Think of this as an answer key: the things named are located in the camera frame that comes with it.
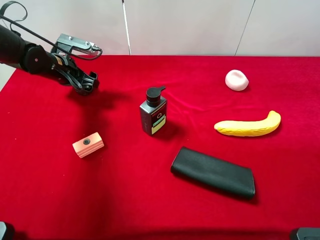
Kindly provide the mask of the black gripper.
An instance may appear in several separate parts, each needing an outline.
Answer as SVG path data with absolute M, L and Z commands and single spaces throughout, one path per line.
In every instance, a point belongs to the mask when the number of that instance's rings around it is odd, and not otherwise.
M 47 56 L 51 60 L 49 76 L 61 85 L 73 87 L 82 96 L 87 96 L 98 88 L 97 73 L 84 73 L 82 79 L 83 71 L 78 68 L 73 58 L 50 52 L 47 52 Z

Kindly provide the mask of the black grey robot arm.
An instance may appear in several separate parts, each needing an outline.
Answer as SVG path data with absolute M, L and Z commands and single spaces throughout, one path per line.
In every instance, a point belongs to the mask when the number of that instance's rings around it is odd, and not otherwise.
M 83 96 L 89 95 L 100 84 L 95 72 L 86 74 L 69 55 L 47 52 L 42 46 L 25 41 L 3 26 L 0 27 L 0 62 L 73 87 Z

